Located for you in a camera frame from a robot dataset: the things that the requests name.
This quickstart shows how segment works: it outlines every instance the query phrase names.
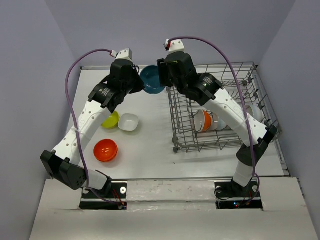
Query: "blue plate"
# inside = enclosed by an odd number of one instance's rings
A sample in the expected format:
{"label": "blue plate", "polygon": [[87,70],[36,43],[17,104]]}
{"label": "blue plate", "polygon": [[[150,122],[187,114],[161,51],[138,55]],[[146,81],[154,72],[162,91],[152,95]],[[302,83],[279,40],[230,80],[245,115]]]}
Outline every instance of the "blue plate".
{"label": "blue plate", "polygon": [[159,94],[165,87],[160,86],[158,67],[150,65],[145,67],[141,73],[140,78],[144,82],[144,91],[148,94]]}

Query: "wall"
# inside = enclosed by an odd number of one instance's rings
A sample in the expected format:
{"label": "wall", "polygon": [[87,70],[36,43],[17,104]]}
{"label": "wall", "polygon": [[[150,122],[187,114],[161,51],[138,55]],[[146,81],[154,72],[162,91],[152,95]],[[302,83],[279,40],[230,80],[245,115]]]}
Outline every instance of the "wall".
{"label": "wall", "polygon": [[[163,43],[181,35],[213,41],[233,61],[260,63],[295,0],[46,0],[75,57],[96,48],[133,50],[136,64],[155,64]],[[185,41],[196,64],[224,60],[201,42]],[[83,66],[110,65],[97,53]]]}
{"label": "wall", "polygon": [[40,155],[67,127],[74,57],[44,0],[2,0],[0,33],[0,238],[27,240],[46,177]]}
{"label": "wall", "polygon": [[300,178],[320,237],[319,12],[319,0],[297,0],[258,70],[283,128],[286,163]]}

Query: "red bowl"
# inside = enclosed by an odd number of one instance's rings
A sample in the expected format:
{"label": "red bowl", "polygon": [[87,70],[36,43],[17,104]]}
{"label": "red bowl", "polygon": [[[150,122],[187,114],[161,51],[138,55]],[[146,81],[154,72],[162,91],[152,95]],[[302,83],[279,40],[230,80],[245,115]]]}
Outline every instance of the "red bowl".
{"label": "red bowl", "polygon": [[118,146],[111,139],[103,139],[94,146],[93,154],[97,160],[109,162],[117,156]]}

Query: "dish rack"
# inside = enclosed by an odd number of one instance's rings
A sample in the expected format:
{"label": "dish rack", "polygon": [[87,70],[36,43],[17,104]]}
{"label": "dish rack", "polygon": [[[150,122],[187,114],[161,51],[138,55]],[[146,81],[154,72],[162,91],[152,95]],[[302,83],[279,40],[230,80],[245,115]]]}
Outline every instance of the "dish rack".
{"label": "dish rack", "polygon": [[[241,92],[246,104],[257,105],[263,112],[263,120],[266,126],[275,125],[278,133],[281,128],[275,112],[272,108],[266,90],[257,73],[253,62],[232,63],[234,71],[240,83]],[[227,64],[208,64],[195,66],[198,73],[210,73],[214,75],[228,91],[230,96],[239,104],[240,97],[233,78],[232,72]],[[169,106],[172,122],[174,144],[173,151],[199,151],[208,149],[239,148],[243,143],[238,135],[229,127],[223,130],[208,130],[197,132],[195,130],[194,117],[198,110],[204,109],[211,117],[213,113],[201,107],[197,102],[189,100],[186,96],[178,93],[174,87],[167,87]]]}

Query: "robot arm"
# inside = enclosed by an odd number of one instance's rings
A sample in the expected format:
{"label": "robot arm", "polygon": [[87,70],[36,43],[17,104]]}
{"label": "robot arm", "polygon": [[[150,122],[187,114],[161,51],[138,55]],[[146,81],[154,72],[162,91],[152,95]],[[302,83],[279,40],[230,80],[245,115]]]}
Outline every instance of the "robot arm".
{"label": "robot arm", "polygon": [[[84,151],[100,125],[124,101],[125,96],[142,89],[144,83],[132,63],[131,50],[127,48],[120,51],[111,65],[110,74],[96,85],[88,96],[77,121],[78,130],[73,126],[51,152],[45,150],[42,153],[40,158],[47,172],[73,190],[85,186],[86,172],[78,166],[81,158],[76,131]],[[93,170],[88,170],[88,176],[89,188],[98,190],[101,197],[109,192],[110,177]]]}
{"label": "robot arm", "polygon": [[236,154],[239,162],[231,182],[238,189],[246,188],[253,172],[246,121],[250,123],[256,164],[277,133],[277,128],[265,126],[250,114],[245,119],[242,107],[232,99],[221,82],[209,73],[197,74],[193,61],[190,55],[184,52],[185,47],[180,39],[166,42],[165,47],[168,50],[166,59],[157,61],[160,83],[163,86],[176,87],[180,94],[217,114],[237,133],[244,144]]}

